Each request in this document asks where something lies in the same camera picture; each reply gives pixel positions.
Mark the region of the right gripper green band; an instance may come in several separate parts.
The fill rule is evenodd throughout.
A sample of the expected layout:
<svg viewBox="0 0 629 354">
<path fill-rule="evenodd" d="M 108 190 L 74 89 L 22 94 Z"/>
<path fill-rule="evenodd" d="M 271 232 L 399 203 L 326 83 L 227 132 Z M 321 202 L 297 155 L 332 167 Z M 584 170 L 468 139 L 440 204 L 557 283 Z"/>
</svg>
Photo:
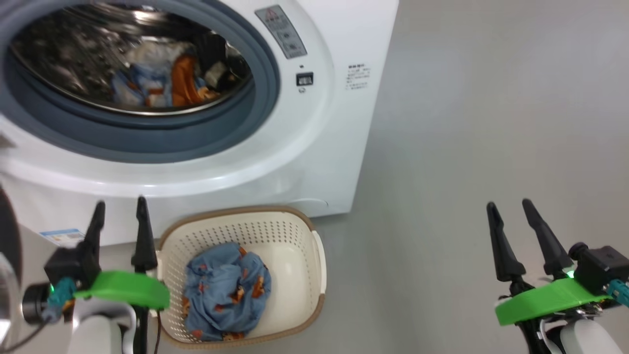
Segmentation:
<svg viewBox="0 0 629 354">
<path fill-rule="evenodd" d="M 502 300 L 495 306 L 497 321 L 501 326 L 514 325 L 522 321 L 577 308 L 585 304 L 611 300 L 609 295 L 595 295 L 573 278 L 568 278 L 565 269 L 573 266 L 555 233 L 537 211 L 532 200 L 523 199 L 522 207 L 529 226 L 536 233 L 541 247 L 543 270 L 552 278 L 564 278 L 530 289 Z M 525 275 L 525 267 L 517 260 L 504 231 L 505 224 L 494 202 L 486 206 L 489 223 L 496 278 L 499 282 L 519 282 Z"/>
</svg>

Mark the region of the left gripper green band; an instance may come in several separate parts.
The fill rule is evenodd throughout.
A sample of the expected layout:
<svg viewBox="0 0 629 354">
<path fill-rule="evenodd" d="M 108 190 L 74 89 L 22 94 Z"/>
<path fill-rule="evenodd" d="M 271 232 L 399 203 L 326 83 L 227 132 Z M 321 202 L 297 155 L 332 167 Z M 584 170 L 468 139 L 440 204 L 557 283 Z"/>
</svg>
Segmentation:
<svg viewBox="0 0 629 354">
<path fill-rule="evenodd" d="M 81 288 L 74 298 L 90 297 L 121 302 L 132 306 L 164 311 L 170 307 L 170 292 L 158 279 L 146 272 L 158 266 L 150 213 L 144 196 L 139 196 L 136 218 L 139 230 L 132 265 L 135 273 L 125 271 L 103 271 L 100 266 L 100 236 L 104 227 L 106 204 L 100 200 L 88 225 L 85 238 L 79 244 L 82 271 Z"/>
</svg>

